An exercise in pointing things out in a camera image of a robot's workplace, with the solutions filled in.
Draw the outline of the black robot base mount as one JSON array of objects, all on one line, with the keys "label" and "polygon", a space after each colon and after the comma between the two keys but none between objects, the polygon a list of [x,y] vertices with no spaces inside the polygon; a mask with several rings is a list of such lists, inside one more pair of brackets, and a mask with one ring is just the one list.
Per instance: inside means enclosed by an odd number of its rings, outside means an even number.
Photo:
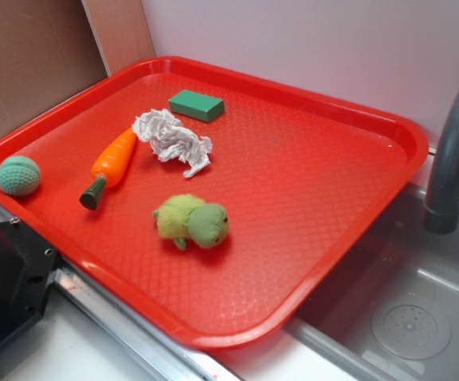
[{"label": "black robot base mount", "polygon": [[24,222],[0,222],[0,351],[44,316],[60,256]]}]

